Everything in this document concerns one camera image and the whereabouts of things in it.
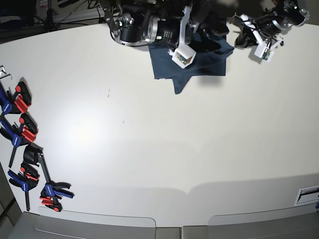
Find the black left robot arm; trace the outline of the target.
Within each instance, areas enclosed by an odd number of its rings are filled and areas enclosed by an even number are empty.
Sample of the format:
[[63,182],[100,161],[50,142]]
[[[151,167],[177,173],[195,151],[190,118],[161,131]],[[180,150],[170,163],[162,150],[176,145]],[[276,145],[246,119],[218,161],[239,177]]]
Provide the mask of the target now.
[[271,47],[277,35],[290,26],[303,26],[310,18],[307,4],[303,0],[275,0],[272,9],[265,9],[259,17],[246,14],[234,16],[241,31],[235,40],[236,48],[248,48],[265,43]]

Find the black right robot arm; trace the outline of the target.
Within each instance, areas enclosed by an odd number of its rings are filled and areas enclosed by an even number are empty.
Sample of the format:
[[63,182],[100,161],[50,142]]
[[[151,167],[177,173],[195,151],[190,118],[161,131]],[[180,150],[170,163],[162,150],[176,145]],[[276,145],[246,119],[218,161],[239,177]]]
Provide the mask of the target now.
[[101,0],[103,20],[112,39],[125,46],[162,44],[171,50],[186,45],[196,52],[217,47],[213,37],[225,37],[226,21],[210,0]]

